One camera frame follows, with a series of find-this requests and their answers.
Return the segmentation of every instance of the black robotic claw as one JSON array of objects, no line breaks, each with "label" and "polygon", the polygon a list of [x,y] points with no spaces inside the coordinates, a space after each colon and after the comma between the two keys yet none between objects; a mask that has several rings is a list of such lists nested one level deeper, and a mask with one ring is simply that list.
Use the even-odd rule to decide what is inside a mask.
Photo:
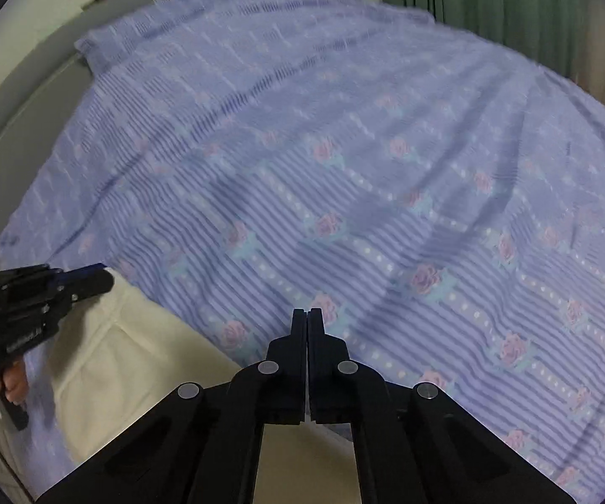
[{"label": "black robotic claw", "polygon": [[251,503],[263,426],[305,420],[307,380],[312,420],[351,423],[364,504],[573,502],[437,386],[352,362],[318,309],[231,382],[181,385],[38,502]]},{"label": "black robotic claw", "polygon": [[[55,335],[62,318],[82,299],[105,294],[113,277],[102,264],[64,272],[48,265],[0,271],[0,379],[13,362]],[[24,430],[27,411],[6,399],[3,408],[18,430]]]}]

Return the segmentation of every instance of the floral bedspread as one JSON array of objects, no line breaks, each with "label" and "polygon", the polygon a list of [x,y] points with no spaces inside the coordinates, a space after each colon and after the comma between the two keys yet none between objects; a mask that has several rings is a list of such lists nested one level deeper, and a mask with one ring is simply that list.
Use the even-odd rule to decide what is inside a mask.
[{"label": "floral bedspread", "polygon": [[[242,364],[321,307],[352,357],[603,500],[601,104],[361,0],[166,0],[78,47],[96,79],[0,237],[8,266],[105,261]],[[71,468],[41,361],[38,491]]]}]

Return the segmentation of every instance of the striped fabric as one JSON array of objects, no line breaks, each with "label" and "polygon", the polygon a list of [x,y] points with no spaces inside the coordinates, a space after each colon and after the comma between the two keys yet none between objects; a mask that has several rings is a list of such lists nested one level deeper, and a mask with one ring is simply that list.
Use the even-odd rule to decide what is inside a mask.
[{"label": "striped fabric", "polygon": [[[435,382],[601,502],[605,108],[414,10],[174,6],[136,43],[154,8],[91,35],[124,53],[0,237],[6,264],[105,261],[243,365],[321,307],[353,358]],[[28,456],[56,441],[51,400],[33,390]]]}]

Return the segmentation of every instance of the mattress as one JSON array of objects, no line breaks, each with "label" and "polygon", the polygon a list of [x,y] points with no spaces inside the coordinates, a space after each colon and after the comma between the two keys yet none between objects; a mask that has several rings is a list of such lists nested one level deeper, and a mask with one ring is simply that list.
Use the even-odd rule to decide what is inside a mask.
[{"label": "mattress", "polygon": [[[77,47],[95,81],[0,236],[6,266],[106,262],[241,365],[320,307],[353,358],[438,384],[603,500],[605,107],[361,0],[166,0]],[[73,467],[43,360],[20,436],[37,491]]]}]

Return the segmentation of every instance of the metal screw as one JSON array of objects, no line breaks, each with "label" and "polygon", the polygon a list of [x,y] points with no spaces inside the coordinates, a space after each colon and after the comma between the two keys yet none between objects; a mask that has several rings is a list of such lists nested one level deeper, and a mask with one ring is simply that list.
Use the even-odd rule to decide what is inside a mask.
[{"label": "metal screw", "polygon": [[337,371],[345,375],[354,375],[358,371],[358,364],[351,360],[343,360],[337,364]]},{"label": "metal screw", "polygon": [[265,362],[258,364],[258,371],[263,373],[263,375],[272,375],[279,371],[279,364],[272,360],[265,360]]},{"label": "metal screw", "polygon": [[417,387],[417,394],[427,400],[432,400],[438,396],[438,387],[433,383],[421,383]]},{"label": "metal screw", "polygon": [[184,383],[177,390],[177,394],[182,400],[191,400],[200,393],[200,387],[195,383]]}]

